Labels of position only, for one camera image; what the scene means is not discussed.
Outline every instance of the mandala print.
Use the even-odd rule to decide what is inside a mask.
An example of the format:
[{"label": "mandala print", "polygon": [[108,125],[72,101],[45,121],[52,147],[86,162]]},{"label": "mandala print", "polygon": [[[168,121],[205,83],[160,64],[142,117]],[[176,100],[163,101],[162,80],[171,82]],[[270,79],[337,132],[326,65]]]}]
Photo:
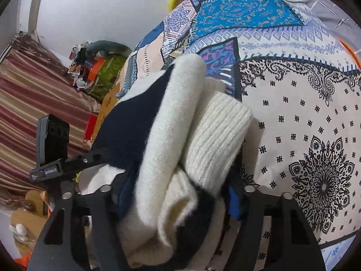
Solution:
[{"label": "mandala print", "polygon": [[247,175],[244,170],[244,165],[241,164],[241,180],[246,185],[253,185],[255,188],[259,187],[259,184],[253,180],[253,175]]},{"label": "mandala print", "polygon": [[308,154],[288,166],[292,186],[312,230],[327,234],[335,216],[350,203],[350,179],[355,165],[343,153],[342,138],[325,145],[313,136]]},{"label": "mandala print", "polygon": [[241,92],[245,96],[248,95],[246,91],[248,86],[256,87],[255,79],[257,77],[265,80],[264,71],[274,74],[276,80],[283,80],[284,76],[290,72],[307,75],[309,84],[318,91],[319,98],[323,99],[327,106],[335,93],[334,83],[346,82],[352,91],[356,85],[361,88],[360,73],[347,74],[347,72],[319,64],[281,59],[250,59],[242,61],[239,67]]}]

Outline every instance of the metal screw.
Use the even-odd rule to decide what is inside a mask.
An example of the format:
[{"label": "metal screw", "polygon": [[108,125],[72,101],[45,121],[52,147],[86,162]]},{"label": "metal screw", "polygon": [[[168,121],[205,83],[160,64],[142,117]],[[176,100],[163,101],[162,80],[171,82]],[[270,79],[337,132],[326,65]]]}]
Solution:
[{"label": "metal screw", "polygon": [[292,198],[293,198],[292,194],[289,193],[289,192],[283,193],[282,196],[283,196],[286,200],[292,200]]},{"label": "metal screw", "polygon": [[111,186],[109,184],[104,184],[101,188],[100,188],[100,191],[102,193],[105,193],[105,192],[108,192],[111,190]]},{"label": "metal screw", "polygon": [[63,200],[70,199],[72,197],[72,193],[71,192],[63,193],[61,197],[63,198]]},{"label": "metal screw", "polygon": [[256,191],[255,187],[254,186],[251,186],[251,185],[246,185],[244,187],[244,191],[247,192],[247,193],[254,193]]}]

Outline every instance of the folded clothes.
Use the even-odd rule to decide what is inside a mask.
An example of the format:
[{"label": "folded clothes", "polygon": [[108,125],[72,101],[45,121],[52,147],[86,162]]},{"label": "folded clothes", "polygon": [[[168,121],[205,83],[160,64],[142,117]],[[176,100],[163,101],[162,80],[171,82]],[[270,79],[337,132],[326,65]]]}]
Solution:
[{"label": "folded clothes", "polygon": [[126,208],[117,230],[133,268],[202,270],[217,247],[225,212],[221,186],[251,112],[205,70],[203,59],[190,54],[134,84],[93,146],[108,148],[108,165],[80,175],[85,194],[131,172],[117,201]]}]

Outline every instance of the patterned bedspread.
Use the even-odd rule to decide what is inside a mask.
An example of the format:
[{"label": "patterned bedspread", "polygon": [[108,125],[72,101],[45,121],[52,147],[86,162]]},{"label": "patterned bedspread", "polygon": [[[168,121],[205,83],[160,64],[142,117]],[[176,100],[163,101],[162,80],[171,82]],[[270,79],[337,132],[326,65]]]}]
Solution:
[{"label": "patterned bedspread", "polygon": [[[254,114],[240,177],[263,193],[291,192],[320,248],[346,250],[340,242],[361,225],[360,51],[361,29],[329,0],[185,0],[130,55],[118,97],[181,54],[199,54]],[[223,269],[238,228],[230,221],[208,269]],[[266,218],[255,270],[269,231]]]}]

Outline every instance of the white ball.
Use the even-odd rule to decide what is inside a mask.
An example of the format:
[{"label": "white ball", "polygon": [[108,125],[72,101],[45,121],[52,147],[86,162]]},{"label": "white ball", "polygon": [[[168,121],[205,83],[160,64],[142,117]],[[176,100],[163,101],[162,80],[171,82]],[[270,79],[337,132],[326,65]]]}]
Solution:
[{"label": "white ball", "polygon": [[25,236],[27,232],[26,227],[22,224],[16,224],[16,231],[23,236]]}]

